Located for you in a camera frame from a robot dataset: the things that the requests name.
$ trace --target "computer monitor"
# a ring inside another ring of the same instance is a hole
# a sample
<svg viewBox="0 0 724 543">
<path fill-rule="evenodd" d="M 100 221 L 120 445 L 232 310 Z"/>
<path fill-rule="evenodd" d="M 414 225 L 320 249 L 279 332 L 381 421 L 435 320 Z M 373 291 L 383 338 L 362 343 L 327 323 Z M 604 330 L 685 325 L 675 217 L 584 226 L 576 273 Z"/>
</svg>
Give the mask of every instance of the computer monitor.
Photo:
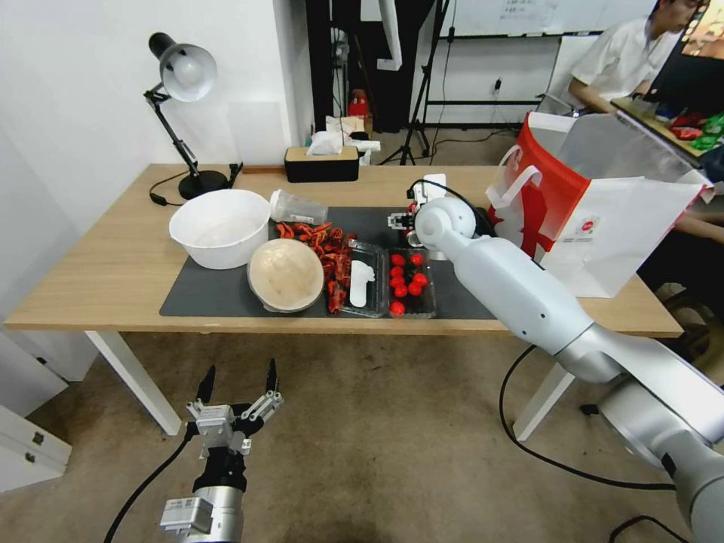
<svg viewBox="0 0 724 543">
<path fill-rule="evenodd" d="M 702 4 L 646 99 L 706 114 L 724 111 L 724 0 Z"/>
</svg>

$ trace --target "table leg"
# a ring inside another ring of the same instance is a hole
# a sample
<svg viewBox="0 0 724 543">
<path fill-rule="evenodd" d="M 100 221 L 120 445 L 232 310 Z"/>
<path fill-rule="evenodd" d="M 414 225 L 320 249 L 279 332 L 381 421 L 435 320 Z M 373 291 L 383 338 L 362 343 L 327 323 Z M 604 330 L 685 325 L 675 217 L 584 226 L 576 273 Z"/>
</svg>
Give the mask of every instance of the table leg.
<svg viewBox="0 0 724 543">
<path fill-rule="evenodd" d="M 575 377 L 565 371 L 559 363 L 546 376 L 526 408 L 513 424 L 513 433 L 518 441 L 525 441 L 538 427 L 556 402 L 563 396 Z"/>
<path fill-rule="evenodd" d="M 181 418 L 173 410 L 165 396 L 158 390 L 146 370 L 118 332 L 94 332 L 85 335 L 98 348 L 111 367 L 128 385 L 140 402 L 169 435 L 177 435 Z"/>
</svg>

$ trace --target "white shirt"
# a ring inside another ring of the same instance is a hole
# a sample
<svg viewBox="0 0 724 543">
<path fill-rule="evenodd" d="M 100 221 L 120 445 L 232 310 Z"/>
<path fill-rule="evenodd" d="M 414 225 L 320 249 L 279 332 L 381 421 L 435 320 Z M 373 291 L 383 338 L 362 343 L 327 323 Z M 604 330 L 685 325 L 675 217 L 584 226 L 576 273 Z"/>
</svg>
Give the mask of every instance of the white shirt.
<svg viewBox="0 0 724 543">
<path fill-rule="evenodd" d="M 633 93 L 643 81 L 653 81 L 679 41 L 665 32 L 651 40 L 650 21 L 636 19 L 606 30 L 578 61 L 573 77 L 613 100 Z"/>
</svg>

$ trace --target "black tissue box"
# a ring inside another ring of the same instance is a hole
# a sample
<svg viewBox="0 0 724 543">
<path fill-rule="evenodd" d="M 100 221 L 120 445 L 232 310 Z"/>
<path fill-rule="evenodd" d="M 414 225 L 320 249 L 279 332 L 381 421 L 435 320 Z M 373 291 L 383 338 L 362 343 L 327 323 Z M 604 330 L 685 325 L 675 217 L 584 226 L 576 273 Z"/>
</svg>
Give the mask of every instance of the black tissue box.
<svg viewBox="0 0 724 543">
<path fill-rule="evenodd" d="M 338 155 L 309 155 L 307 147 L 290 147 L 284 155 L 284 167 L 290 183 L 357 181 L 360 158 L 357 147 L 342 147 Z"/>
</svg>

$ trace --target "wooden table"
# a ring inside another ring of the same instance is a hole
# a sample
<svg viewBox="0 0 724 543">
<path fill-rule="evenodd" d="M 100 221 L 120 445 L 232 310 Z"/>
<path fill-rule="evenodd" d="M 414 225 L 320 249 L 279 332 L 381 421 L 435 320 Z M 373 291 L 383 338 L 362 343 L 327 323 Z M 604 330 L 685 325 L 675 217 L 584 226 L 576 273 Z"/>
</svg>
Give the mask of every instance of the wooden table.
<svg viewBox="0 0 724 543">
<path fill-rule="evenodd" d="M 698 149 L 695 149 L 691 142 L 679 140 L 664 123 L 656 119 L 653 112 L 649 110 L 643 111 L 640 107 L 637 107 L 636 103 L 631 98 L 628 97 L 616 98 L 611 101 L 611 104 L 618 108 L 619 111 L 625 113 L 628 118 L 642 125 L 654 135 L 662 138 L 675 149 L 678 149 L 680 154 L 682 154 L 695 166 L 699 165 L 699 158 L 701 158 L 706 151 L 699 151 Z"/>
<path fill-rule="evenodd" d="M 212 168 L 228 172 L 227 167 Z M 168 237 L 168 221 L 177 208 L 153 204 L 149 187 L 182 170 L 178 164 L 149 166 L 5 322 L 21 330 L 85 331 L 169 434 L 178 432 L 180 418 L 118 332 L 459 335 L 505 330 L 493 320 L 163 317 L 159 309 L 186 252 Z M 330 206 L 404 207 L 412 181 L 426 173 L 445 173 L 449 186 L 486 206 L 485 189 L 494 172 L 494 167 L 362 167 L 360 179 L 351 183 L 290 184 L 283 172 L 269 168 L 245 171 L 235 186 L 267 198 L 282 188 Z M 171 181 L 158 192 L 169 201 L 180 201 L 176 184 Z M 615 299 L 581 303 L 593 319 L 612 330 L 653 337 L 681 333 L 638 277 Z M 535 427 L 536 416 L 545 414 L 539 407 L 550 403 L 551 394 L 557 393 L 554 402 L 565 391 L 559 389 L 569 377 L 557 372 L 547 379 L 550 394 L 539 391 L 537 404 L 529 406 L 530 417 L 517 423 L 521 437 L 526 437 L 523 430 Z"/>
</svg>

